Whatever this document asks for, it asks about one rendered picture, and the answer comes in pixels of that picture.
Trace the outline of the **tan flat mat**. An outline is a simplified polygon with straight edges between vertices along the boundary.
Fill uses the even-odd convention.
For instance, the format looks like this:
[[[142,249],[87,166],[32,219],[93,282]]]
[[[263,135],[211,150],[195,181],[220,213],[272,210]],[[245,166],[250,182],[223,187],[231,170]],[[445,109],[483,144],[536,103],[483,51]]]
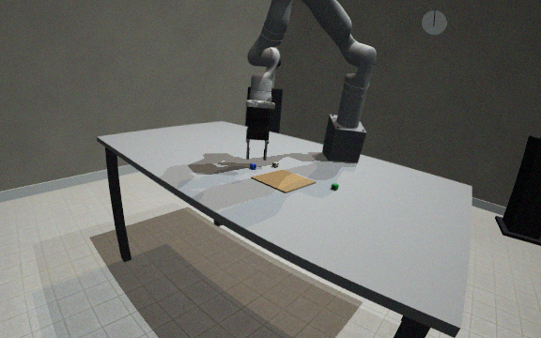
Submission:
[[[251,178],[284,193],[316,183],[311,179],[298,176],[283,169]]]

